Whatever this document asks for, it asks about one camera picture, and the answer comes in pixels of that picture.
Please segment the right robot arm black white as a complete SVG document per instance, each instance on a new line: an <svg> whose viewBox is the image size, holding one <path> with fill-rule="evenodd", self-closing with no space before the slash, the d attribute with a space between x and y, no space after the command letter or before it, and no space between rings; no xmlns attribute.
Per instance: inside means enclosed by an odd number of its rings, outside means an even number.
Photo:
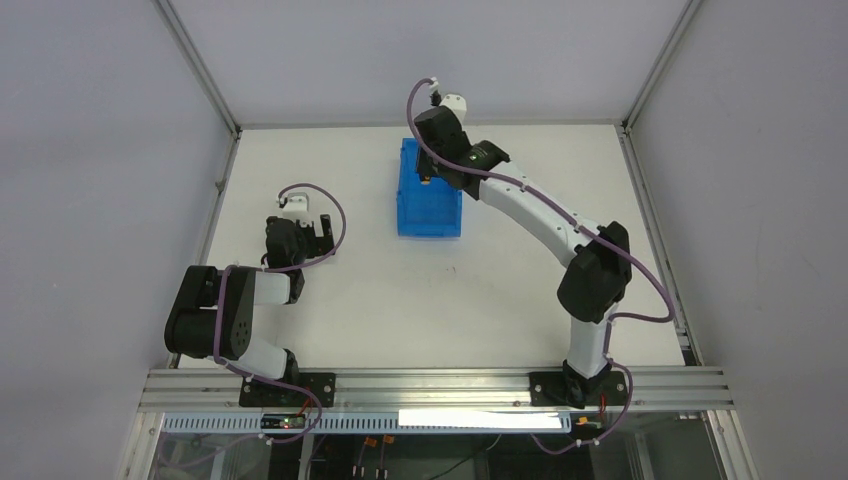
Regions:
<svg viewBox="0 0 848 480"><path fill-rule="evenodd" d="M446 106L416 116L416 170L500 211L541 242L564 267L557 299L571 318L562 377L548 397L583 408L599 398L611 373L607 358L611 316L632 279L629 233L618 222L583 224L546 197L494 143L470 142L458 116Z"/></svg>

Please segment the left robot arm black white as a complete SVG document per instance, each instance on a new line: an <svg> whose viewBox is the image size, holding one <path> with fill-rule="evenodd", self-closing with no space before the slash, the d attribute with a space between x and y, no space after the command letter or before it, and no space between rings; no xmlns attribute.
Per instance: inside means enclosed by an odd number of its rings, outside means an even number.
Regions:
<svg viewBox="0 0 848 480"><path fill-rule="evenodd" d="M166 322L171 353L217 360L249 377L299 385L295 354L253 334L254 310L293 305L305 287L303 266L336 246L331 216L266 219L265 270L210 265L187 268Z"/></svg>

